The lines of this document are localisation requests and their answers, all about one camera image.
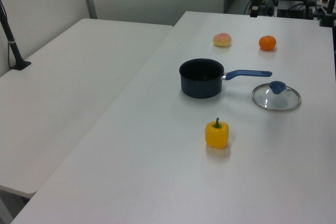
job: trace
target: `black saucepan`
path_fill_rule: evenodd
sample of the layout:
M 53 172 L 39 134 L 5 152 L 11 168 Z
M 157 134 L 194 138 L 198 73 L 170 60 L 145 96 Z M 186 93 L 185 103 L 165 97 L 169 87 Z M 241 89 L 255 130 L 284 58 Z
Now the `black saucepan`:
M 181 89 L 194 98 L 209 98 L 222 90 L 222 80 L 231 80 L 236 76 L 270 77 L 272 72 L 256 70 L 236 70 L 224 72 L 218 61 L 211 59 L 193 59 L 180 66 Z

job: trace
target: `black cable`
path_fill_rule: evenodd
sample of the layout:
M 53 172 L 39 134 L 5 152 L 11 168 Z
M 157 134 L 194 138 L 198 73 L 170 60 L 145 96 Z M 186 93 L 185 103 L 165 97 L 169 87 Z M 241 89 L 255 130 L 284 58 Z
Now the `black cable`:
M 7 19 L 6 9 L 5 9 L 5 7 L 4 7 L 4 5 L 3 5 L 3 3 L 2 3 L 1 0 L 0 0 L 0 6 L 1 6 L 1 9 L 3 10 L 3 12 L 4 12 L 4 14 L 5 14 L 6 19 Z M 9 69 L 12 69 L 12 67 L 11 67 L 11 63 L 9 62 L 9 48 L 10 48 L 10 46 L 9 46 L 9 42 L 8 42 L 7 44 L 8 44 L 8 48 L 7 48 L 7 60 L 8 60 L 8 66 L 9 66 Z
M 7 60 L 8 60 L 8 66 L 9 66 L 9 69 L 12 69 L 12 67 L 11 67 L 11 63 L 9 62 L 9 42 L 8 42 L 8 55 L 7 55 Z
M 245 10 L 244 10 L 244 15 L 245 15 L 245 12 L 246 12 L 246 8 L 247 8 L 248 4 L 251 3 L 251 1 L 252 1 L 252 0 L 250 0 L 250 1 L 247 3 L 247 5 L 246 5 Z
M 301 7 L 302 7 L 303 5 L 305 5 L 305 4 L 299 3 L 299 4 L 296 4 L 296 5 L 293 5 L 293 6 L 289 7 L 287 10 L 292 9 L 292 8 L 294 8 L 294 7 L 297 7 L 297 6 L 299 6 L 299 5 L 300 5 L 300 8 L 301 8 Z
M 7 18 L 6 9 L 5 9 L 5 7 L 4 7 L 4 5 L 3 5 L 3 3 L 2 3 L 1 0 L 0 0 L 0 6 L 1 6 L 2 10 L 4 11 L 4 14 L 5 14 L 6 18 Z

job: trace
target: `blue handle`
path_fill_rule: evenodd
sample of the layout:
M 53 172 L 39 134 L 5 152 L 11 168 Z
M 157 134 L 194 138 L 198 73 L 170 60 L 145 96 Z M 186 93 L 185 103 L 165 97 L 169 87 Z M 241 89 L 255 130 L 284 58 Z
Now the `blue handle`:
M 259 77 L 270 77 L 272 72 L 270 71 L 257 71 L 257 70 L 235 70 L 226 74 L 225 80 L 231 80 L 236 76 L 259 76 Z

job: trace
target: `blue lid knob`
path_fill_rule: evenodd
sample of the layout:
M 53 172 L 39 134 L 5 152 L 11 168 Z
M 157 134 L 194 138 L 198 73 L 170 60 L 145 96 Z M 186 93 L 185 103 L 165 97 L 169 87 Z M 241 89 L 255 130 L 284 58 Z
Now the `blue lid knob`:
M 282 81 L 272 81 L 269 83 L 269 87 L 272 89 L 274 94 L 280 94 L 283 90 L 286 89 L 286 84 Z

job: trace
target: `tabletop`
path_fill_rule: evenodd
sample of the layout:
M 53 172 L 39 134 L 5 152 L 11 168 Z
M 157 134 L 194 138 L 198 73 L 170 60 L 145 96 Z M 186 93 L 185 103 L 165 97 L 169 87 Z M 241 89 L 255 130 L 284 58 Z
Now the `tabletop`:
M 83 19 L 0 78 L 0 189 L 31 197 L 171 26 Z
M 213 36 L 231 34 L 218 48 Z M 261 51 L 261 36 L 277 39 Z M 236 77 L 193 99 L 179 66 L 193 58 Z M 302 97 L 276 113 L 253 89 L 280 80 Z M 333 223 L 336 219 L 336 83 L 332 32 L 314 20 L 187 12 L 55 173 L 16 217 L 19 223 Z M 229 125 L 223 150 L 204 130 Z

